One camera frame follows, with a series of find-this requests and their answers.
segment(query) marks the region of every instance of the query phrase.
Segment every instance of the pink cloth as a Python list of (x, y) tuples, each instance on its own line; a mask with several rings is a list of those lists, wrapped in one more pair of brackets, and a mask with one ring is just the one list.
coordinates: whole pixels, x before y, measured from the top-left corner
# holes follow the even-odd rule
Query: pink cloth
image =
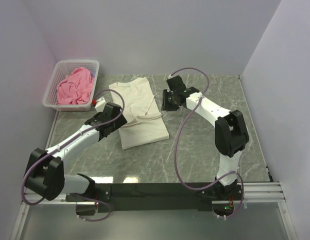
[(94, 85), (94, 77), (85, 67), (76, 68), (57, 86), (57, 104), (87, 104)]

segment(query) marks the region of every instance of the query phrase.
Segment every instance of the white cloth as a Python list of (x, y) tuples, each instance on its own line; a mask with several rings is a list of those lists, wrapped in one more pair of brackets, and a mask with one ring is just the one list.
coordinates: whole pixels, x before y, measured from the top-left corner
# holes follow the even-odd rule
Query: white cloth
[[(115, 82), (109, 88), (119, 92), (125, 101), (123, 115), (127, 124), (119, 129), (124, 150), (170, 138), (146, 77), (131, 82)], [(110, 93), (113, 102), (122, 106), (119, 96)]]

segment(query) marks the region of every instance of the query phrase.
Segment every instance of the white backdrop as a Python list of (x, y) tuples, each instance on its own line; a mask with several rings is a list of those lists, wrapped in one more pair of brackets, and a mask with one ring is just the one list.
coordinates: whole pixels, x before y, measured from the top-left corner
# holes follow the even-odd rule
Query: white backdrop
[(56, 59), (108, 74), (242, 74), (280, 0), (24, 0)]
[(310, 240), (310, 0), (282, 0), (244, 73), (270, 171), (299, 239)]
[(31, 152), (45, 143), (54, 111), (42, 98), (55, 66), (21, 0), (0, 0), (0, 240), (9, 239)]

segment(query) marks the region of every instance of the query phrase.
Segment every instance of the cable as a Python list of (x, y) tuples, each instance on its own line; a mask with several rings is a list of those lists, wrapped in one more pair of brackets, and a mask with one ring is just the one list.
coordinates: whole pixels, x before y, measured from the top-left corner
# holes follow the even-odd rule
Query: cable
[[(70, 140), (68, 140), (67, 142), (65, 142), (64, 144), (62, 144), (62, 145), (60, 146), (59, 150), (58, 150), (58, 149), (55, 149), (55, 150), (51, 151), (50, 153), (48, 153), (47, 155), (45, 155), (45, 156), (43, 156), (42, 158), (40, 158), (37, 162), (35, 162), (35, 163), (27, 170), (27, 172), (25, 173), (24, 178), (23, 178), (23, 181), (22, 181), (22, 185), (21, 185), (21, 188), (20, 188), (21, 199), (22, 199), (27, 205), (34, 206), (34, 205), (37, 205), (37, 204), (39, 204), (41, 201), (44, 200), (44, 197), (42, 197), (40, 200), (38, 200), (38, 201), (36, 201), (36, 202), (30, 202), (30, 201), (28, 201), (28, 200), (26, 199), (26, 197), (25, 197), (25, 184), (26, 184), (26, 181), (27, 181), (27, 179), (29, 178), (31, 172), (32, 172), (40, 163), (42, 163), (45, 159), (47, 159), (47, 158), (49, 158), (50, 156), (54, 155), (55, 153), (57, 153), (57, 152), (60, 151), (61, 149), (65, 148), (66, 146), (68, 146), (68, 145), (71, 144), (72, 142), (74, 142), (77, 138), (79, 138), (79, 137), (82, 136), (83, 134), (89, 132), (90, 130), (96, 129), (96, 128), (98, 128), (98, 127), (101, 127), (101, 126), (110, 124), (110, 123), (116, 121), (116, 120), (123, 114), (123, 111), (124, 111), (124, 108), (125, 108), (125, 102), (124, 102), (123, 97), (122, 97), (117, 91), (112, 90), (112, 89), (104, 89), (104, 90), (101, 90), (100, 92), (98, 92), (98, 93), (94, 96), (94, 98), (96, 98), (97, 95), (99, 95), (99, 94), (101, 94), (101, 93), (103, 93), (103, 92), (107, 92), (107, 91), (114, 92), (115, 94), (117, 94), (117, 95), (120, 97), (120, 99), (121, 99), (121, 101), (122, 101), (122, 105), (123, 105), (123, 106), (122, 106), (122, 111), (121, 111), (115, 118), (113, 118), (112, 120), (103, 122), (103, 123), (98, 124), (98, 125), (96, 125), (96, 126), (89, 127), (89, 128), (87, 128), (87, 129), (85, 129), (84, 131), (82, 131), (81, 133), (76, 134), (76, 135), (75, 135), (74, 137), (72, 137)], [(99, 202), (99, 203), (101, 203), (101, 204), (103, 204), (103, 205), (106, 205), (106, 206), (109, 208), (109, 212), (108, 212), (108, 214), (107, 214), (105, 217), (100, 218), (99, 220), (98, 220), (98, 219), (97, 219), (97, 220), (94, 219), (94, 220), (91, 220), (90, 222), (96, 222), (96, 221), (103, 220), (103, 219), (107, 218), (107, 217), (111, 214), (111, 212), (112, 212), (112, 211), (111, 211), (111, 207), (110, 207), (107, 203), (105, 203), (105, 202), (103, 202), (103, 201), (96, 200), (96, 199), (92, 199), (92, 198), (87, 198), (87, 197), (82, 197), (82, 196), (81, 196), (81, 198), (83, 198), (83, 199), (85, 199), (85, 200), (88, 200), (88, 201), (92, 201), (92, 202)]]
[(175, 172), (176, 172), (176, 175), (177, 175), (177, 178), (178, 180), (180, 181), (180, 183), (187, 189), (189, 190), (193, 190), (193, 191), (202, 191), (202, 190), (205, 190), (205, 189), (208, 189), (210, 188), (211, 186), (213, 186), (214, 184), (218, 183), (221, 179), (225, 178), (226, 176), (228, 175), (231, 175), (231, 174), (237, 174), (241, 180), (241, 200), (239, 202), (239, 205), (238, 207), (234, 210), (234, 212), (227, 216), (226, 218), (229, 218), (231, 217), (235, 212), (237, 212), (237, 210), (242, 206), (242, 203), (243, 203), (243, 200), (244, 200), (244, 184), (243, 184), (243, 179), (242, 177), (240, 176), (239, 173), (237, 173), (236, 171), (230, 171), (224, 175), (222, 175), (221, 177), (217, 178), (215, 181), (213, 181), (212, 183), (206, 185), (206, 186), (203, 186), (203, 187), (191, 187), (191, 186), (188, 186), (182, 179), (180, 173), (179, 173), (179, 169), (177, 167), (177, 153), (178, 153), (178, 144), (179, 144), (179, 140), (180, 140), (180, 136), (181, 136), (181, 133), (182, 133), (182, 130), (183, 130), (183, 127), (184, 125), (186, 124), (186, 122), (190, 119), (190, 117), (193, 115), (193, 113), (195, 113), (196, 109), (201, 105), (202, 103), (202, 100), (203, 100), (203, 97), (204, 97), (204, 94), (207, 92), (207, 90), (209, 89), (209, 86), (210, 86), (210, 79), (209, 77), (201, 70), (199, 70), (198, 68), (195, 68), (195, 67), (183, 67), (175, 72), (173, 72), (171, 74), (171, 76), (173, 76), (174, 74), (182, 71), (182, 70), (195, 70), (195, 71), (198, 71), (200, 72), (201, 74), (203, 74), (207, 80), (207, 85), (202, 93), (202, 96), (199, 98), (199, 101), (198, 101), (198, 104), (195, 106), (195, 108), (193, 110), (190, 111), (190, 113), (187, 115), (187, 117), (182, 121), (182, 123), (180, 124), (179, 128), (178, 128), (178, 131), (177, 131), (177, 134), (176, 134), (176, 138), (175, 138), (175, 146), (174, 146), (174, 168), (175, 168)]

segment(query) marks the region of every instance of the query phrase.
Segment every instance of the metal frame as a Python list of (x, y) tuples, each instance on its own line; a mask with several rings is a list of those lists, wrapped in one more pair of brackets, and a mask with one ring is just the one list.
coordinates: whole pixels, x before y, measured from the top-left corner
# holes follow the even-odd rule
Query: metal frame
[[(52, 135), (55, 131), (56, 119), (59, 115), (57, 111), (54, 117), (53, 125), (48, 137), (46, 148), (49, 147)], [(36, 193), (27, 190), (26, 197), (29, 201), (35, 202), (42, 197)], [(67, 195), (60, 194), (52, 201), (43, 200), (41, 205), (94, 205), (94, 202), (66, 202)], [(228, 201), (212, 201), (212, 204), (226, 204)], [(244, 182), (244, 208), (247, 208), (247, 203), (278, 203), (281, 218), (289, 240), (297, 240), (297, 234), (291, 220), (285, 196), (281, 184), (279, 182)], [(30, 206), (21, 203), (14, 228), (12, 230), (10, 240), (19, 240), (24, 228), (24, 224), (29, 212)]]
[(281, 219), (283, 220), (283, 224), (284, 224), (288, 239), (297, 240), (298, 237), (297, 237), (286, 202), (279, 202), (278, 207), (279, 207)]

